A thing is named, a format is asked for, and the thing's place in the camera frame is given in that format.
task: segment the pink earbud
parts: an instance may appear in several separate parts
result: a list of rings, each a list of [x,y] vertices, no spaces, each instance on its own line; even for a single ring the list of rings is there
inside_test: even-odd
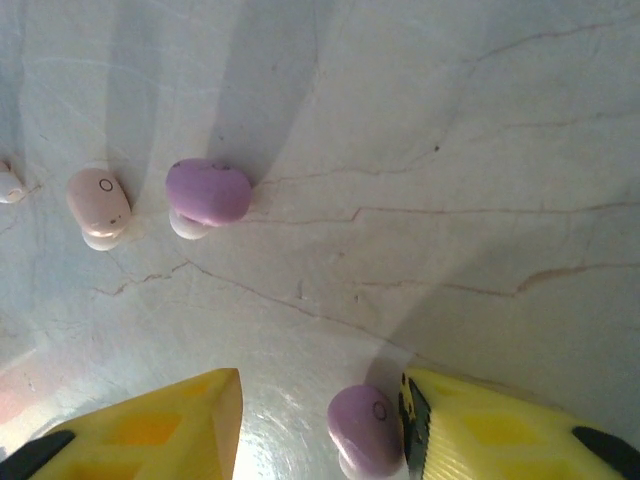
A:
[[[349,479],[387,478],[400,468],[398,414],[377,388],[355,385],[342,390],[329,404],[327,422],[340,452],[340,466]]]
[[[240,220],[251,203],[251,184],[244,173],[201,158],[175,163],[167,174],[166,188],[171,226],[189,240]]]
[[[86,168],[67,184],[67,203],[87,245],[106,251],[121,240],[131,219],[131,207],[122,187],[111,172]]]

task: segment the white surface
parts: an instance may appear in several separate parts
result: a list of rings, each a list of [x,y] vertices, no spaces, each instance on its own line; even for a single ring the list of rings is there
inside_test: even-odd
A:
[[[414,353],[637,443],[639,2],[0,5],[0,145],[31,190],[0,211],[8,452],[237,366],[238,478],[340,478],[331,397],[394,392]],[[189,242],[164,179],[206,155],[255,201]],[[64,200],[94,160],[135,214],[108,253]]]

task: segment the earbud tip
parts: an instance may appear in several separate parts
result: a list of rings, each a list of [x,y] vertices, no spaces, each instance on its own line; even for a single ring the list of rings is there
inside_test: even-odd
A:
[[[367,480],[358,470],[349,463],[349,460],[342,455],[338,454],[338,463],[340,463],[340,470],[344,473],[344,476],[349,480]]]
[[[15,203],[26,193],[26,189],[13,173],[8,169],[0,171],[0,203]]]
[[[89,245],[94,250],[97,250],[98,252],[107,252],[115,248],[115,246],[118,245],[121,240],[119,235],[116,237],[94,237],[93,235],[89,235],[84,230],[82,231],[82,238],[84,238],[84,241],[87,245]]]
[[[183,217],[173,208],[169,210],[169,223],[171,223],[173,231],[186,240],[198,240],[209,233],[212,228]]]

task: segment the marble vein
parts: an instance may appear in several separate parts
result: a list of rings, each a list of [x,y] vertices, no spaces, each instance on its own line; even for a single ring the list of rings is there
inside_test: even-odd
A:
[[[355,173],[355,174],[361,174],[361,175],[367,175],[367,176],[371,176],[371,177],[379,177],[380,175],[398,175],[398,174],[402,174],[402,173],[408,173],[408,172],[413,172],[415,170],[420,170],[421,168],[423,168],[423,165],[419,165],[419,166],[415,166],[412,164],[415,164],[415,162],[423,159],[424,157],[426,157],[427,155],[429,155],[430,152],[428,153],[423,153],[419,156],[417,156],[416,158],[414,158],[413,160],[411,160],[409,162],[409,166],[404,167],[404,168],[399,168],[399,169],[395,169],[395,170],[366,170],[366,169],[362,169],[362,168],[336,168],[334,170],[329,170],[327,172],[318,172],[318,173],[310,173],[308,175],[300,175],[297,177],[280,177],[274,180],[265,180],[263,182],[260,182],[260,184],[258,186],[263,186],[263,185],[278,185],[280,183],[286,183],[286,182],[297,182],[297,181],[301,181],[301,180],[310,180],[313,178],[323,178],[323,177],[330,177],[333,175],[338,175],[338,174],[349,174],[349,173]]]
[[[475,143],[481,140],[486,140],[487,138],[496,137],[504,132],[514,129],[523,129],[523,128],[562,128],[562,127],[570,127],[573,125],[578,125],[581,123],[598,121],[598,120],[619,120],[627,117],[634,117],[640,114],[640,110],[629,110],[625,112],[598,112],[595,115],[588,115],[584,117],[570,118],[567,120],[556,120],[556,121],[547,121],[547,122],[518,122],[518,123],[509,123],[507,125],[503,125],[498,130],[488,133],[483,133],[482,135],[478,135],[469,140],[469,143]]]
[[[513,50],[514,48],[520,47],[524,44],[527,44],[529,42],[535,41],[535,40],[541,40],[541,39],[545,39],[545,38],[562,38],[562,37],[569,37],[571,35],[575,35],[581,32],[587,32],[587,31],[595,31],[595,30],[599,30],[601,28],[609,28],[609,27],[616,27],[621,25],[622,23],[628,22],[630,20],[635,20],[636,18],[640,18],[640,12],[635,13],[633,15],[629,15],[625,18],[619,19],[619,20],[615,20],[612,22],[603,22],[603,23],[594,23],[591,25],[583,25],[580,27],[576,27],[576,28],[572,28],[570,30],[565,30],[565,31],[561,31],[561,32],[544,32],[544,33],[537,33],[535,35],[530,35],[528,37],[524,37],[521,38],[520,40],[516,40],[515,42],[512,42],[508,45],[505,45],[503,47],[499,47],[493,50],[490,50],[487,53],[484,53],[482,55],[480,55],[479,57],[476,57],[475,59],[471,59],[471,60],[466,60],[463,63],[478,63],[481,62],[483,60],[486,60],[487,58],[496,56],[496,55],[500,55],[504,52],[507,52],[509,50]]]
[[[7,225],[2,230],[0,230],[0,235],[4,235],[5,233],[11,231],[17,224],[18,224],[18,218],[14,217],[13,220],[11,220],[11,223],[9,225]]]
[[[310,220],[270,220],[270,219],[248,219],[243,223],[258,224],[280,224],[280,225],[313,225],[313,224],[332,224],[332,223],[353,223],[360,216],[367,213],[400,213],[408,215],[479,215],[479,214],[508,214],[508,215],[574,215],[580,213],[598,212],[603,210],[632,208],[640,206],[640,201],[632,202],[613,202],[591,205],[587,207],[575,209],[514,209],[514,208],[470,208],[459,210],[445,209],[417,209],[417,208],[389,208],[389,207],[359,207],[355,210],[350,218],[344,219],[310,219]]]
[[[488,295],[492,297],[515,298],[529,292],[543,283],[557,280],[559,278],[580,275],[592,270],[635,270],[640,269],[640,263],[600,263],[593,265],[579,265],[576,267],[561,267],[535,272],[525,278],[510,292],[494,290],[490,288],[472,287],[458,283],[433,283],[421,280],[399,280],[397,282],[354,282],[353,285],[360,287],[374,288],[402,288],[402,287],[443,287],[452,290],[461,290],[478,295]]]
[[[272,297],[270,295],[266,295],[266,294],[256,290],[255,288],[252,288],[252,287],[248,286],[248,285],[245,285],[243,283],[237,282],[237,281],[232,280],[230,278],[223,277],[221,275],[212,273],[209,270],[204,269],[203,267],[201,267],[200,265],[198,265],[197,263],[195,263],[195,262],[193,262],[193,261],[191,261],[189,259],[186,259],[183,263],[181,263],[180,265],[174,267],[171,270],[171,272],[172,273],[176,272],[176,271],[178,271],[178,270],[180,270],[182,268],[188,267],[188,266],[191,266],[192,268],[196,269],[198,272],[200,272],[201,274],[203,274],[203,275],[205,275],[207,277],[211,277],[211,278],[214,278],[216,280],[220,280],[222,282],[225,282],[225,283],[228,283],[230,285],[233,285],[233,286],[235,286],[237,288],[240,288],[240,289],[242,289],[242,290],[244,290],[244,291],[246,291],[248,293],[251,293],[251,294],[253,294],[253,295],[255,295],[255,296],[259,297],[259,298],[262,298],[263,300],[267,300],[269,302],[276,303],[276,304],[281,305],[283,307],[292,309],[292,310],[294,310],[294,311],[296,311],[298,313],[301,313],[302,315],[304,315],[306,317],[310,317],[310,318],[312,318],[314,320],[326,320],[326,321],[329,321],[329,322],[332,322],[332,323],[336,323],[336,324],[339,324],[341,326],[350,328],[352,330],[357,330],[357,331],[359,331],[361,333],[366,334],[367,336],[369,336],[371,338],[374,338],[377,341],[388,343],[389,345],[392,345],[392,346],[394,346],[396,348],[404,350],[405,352],[412,353],[417,358],[421,358],[423,360],[426,360],[426,357],[423,357],[421,354],[419,354],[417,352],[411,352],[411,351],[407,350],[407,348],[405,348],[402,345],[399,345],[399,344],[393,342],[390,339],[384,338],[382,336],[379,336],[379,335],[376,335],[376,334],[370,332],[369,330],[367,330],[363,326],[354,325],[354,324],[352,324],[352,323],[350,323],[350,322],[348,322],[346,320],[343,320],[341,318],[337,318],[337,317],[333,317],[333,316],[329,316],[329,315],[325,315],[325,314],[319,314],[319,313],[316,313],[316,312],[312,312],[311,310],[307,310],[307,309],[302,308],[302,307],[300,307],[298,305],[295,305],[294,303],[287,302],[286,300],[282,300],[280,298],[276,298],[276,297]]]

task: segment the purple earbud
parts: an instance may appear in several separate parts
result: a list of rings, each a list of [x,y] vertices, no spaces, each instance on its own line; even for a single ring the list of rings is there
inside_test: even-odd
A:
[[[191,158],[175,163],[167,174],[166,187],[171,226],[190,240],[204,237],[212,227],[240,220],[251,203],[246,175],[212,160]]]
[[[393,404],[377,388],[357,385],[338,393],[327,410],[329,435],[349,478],[386,478],[402,460],[400,422]]]

